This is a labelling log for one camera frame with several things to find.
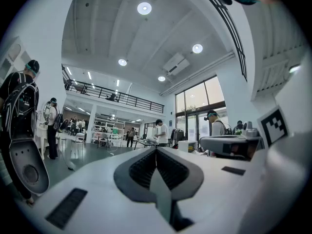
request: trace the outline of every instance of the gray floor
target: gray floor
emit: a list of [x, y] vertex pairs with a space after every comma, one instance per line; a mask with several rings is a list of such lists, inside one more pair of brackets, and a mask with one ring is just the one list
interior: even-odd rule
[[[64, 141], [62, 147], [63, 152], [59, 153], [58, 158], [56, 158], [55, 160], [49, 159], [47, 157], [47, 155], [49, 155], [48, 149], [44, 153], [44, 164], [49, 174], [50, 188], [77, 171], [79, 168], [83, 167], [84, 165], [96, 160], [112, 157], [112, 155], [109, 153], [111, 151], [113, 151], [112, 153], [114, 153], [114, 155], [119, 155], [122, 153], [130, 152], [134, 149], [131, 147], [115, 146], [113, 146], [112, 148], [107, 148], [107, 150], [105, 149], [105, 147], [99, 147], [97, 149], [96, 144], [84, 143], [83, 151], [81, 149], [82, 144], [79, 144], [77, 145], [77, 150], [75, 152], [75, 144], [72, 144], [71, 140], [67, 140], [66, 144]], [[65, 164], [65, 161], [67, 165], [69, 167], [72, 167], [75, 171], [69, 170], [67, 165]], [[21, 196], [16, 190], [13, 183], [9, 184], [7, 188], [10, 190], [15, 198], [21, 199]]]

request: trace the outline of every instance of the white shirt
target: white shirt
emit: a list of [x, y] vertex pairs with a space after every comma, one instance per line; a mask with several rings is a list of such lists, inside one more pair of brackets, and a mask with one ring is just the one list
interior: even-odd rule
[[56, 117], [57, 117], [57, 110], [55, 109], [55, 107], [51, 107], [50, 108], [49, 123], [48, 123], [49, 126], [53, 125]]
[[225, 135], [225, 128], [220, 121], [216, 121], [213, 124], [213, 130], [211, 136]]
[[165, 123], [162, 124], [162, 126], [160, 127], [160, 134], [162, 134], [164, 132], [165, 132], [165, 135], [159, 136], [159, 141], [158, 141], [159, 144], [162, 144], [162, 143], [167, 144], [168, 143], [169, 129]]

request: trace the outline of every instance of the recessed light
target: recessed light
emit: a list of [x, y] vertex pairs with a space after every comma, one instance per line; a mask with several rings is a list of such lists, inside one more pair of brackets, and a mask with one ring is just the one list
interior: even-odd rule
[[165, 81], [165, 79], [166, 79], [166, 78], [165, 78], [164, 76], [158, 77], [158, 80], [159, 80], [159, 81]]
[[193, 52], [196, 53], [196, 54], [199, 54], [200, 52], [203, 51], [203, 46], [200, 45], [200, 44], [195, 44], [193, 46]]
[[67, 68], [69, 74], [72, 75], [72, 72], [70, 72], [69, 67], [66, 67], [66, 68]]
[[127, 65], [127, 61], [124, 60], [124, 59], [119, 59], [118, 63], [119, 63], [121, 66], [126, 66], [126, 65]]
[[147, 15], [152, 11], [152, 6], [148, 2], [142, 2], [137, 6], [137, 11], [141, 15]]
[[300, 66], [297, 65], [297, 66], [293, 66], [289, 69], [289, 73], [294, 73], [296, 71], [298, 71], [300, 69]]

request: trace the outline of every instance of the black railing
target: black railing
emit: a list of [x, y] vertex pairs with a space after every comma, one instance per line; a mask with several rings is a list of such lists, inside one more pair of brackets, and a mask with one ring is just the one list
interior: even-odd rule
[[67, 80], [65, 89], [68, 91], [77, 92], [80, 94], [93, 96], [100, 99], [106, 99], [109, 101], [114, 101], [117, 103], [122, 103], [129, 106], [134, 106], [158, 113], [164, 112], [164, 105], [161, 105], [159, 103], [80, 81], [74, 81], [70, 79]]
[[238, 34], [237, 29], [235, 27], [235, 24], [231, 18], [231, 15], [229, 14], [227, 7], [225, 7], [220, 2], [220, 0], [209, 0], [209, 1], [213, 4], [213, 6], [217, 10], [217, 12], [222, 17], [223, 21], [225, 22], [225, 24], [226, 24], [226, 26], [227, 26], [227, 28], [228, 28], [231, 36], [232, 36], [232, 39], [234, 41], [236, 51], [238, 54], [240, 69], [241, 69], [243, 77], [247, 81], [246, 58], [245, 58], [245, 54], [244, 54], [244, 50], [243, 50], [243, 45], [241, 43], [241, 40], [239, 38], [239, 34]]

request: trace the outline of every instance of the air conditioner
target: air conditioner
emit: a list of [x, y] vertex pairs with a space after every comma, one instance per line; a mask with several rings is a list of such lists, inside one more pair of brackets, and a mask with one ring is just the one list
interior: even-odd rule
[[183, 55], [176, 53], [163, 68], [168, 71], [168, 75], [175, 76], [189, 65], [190, 63]]

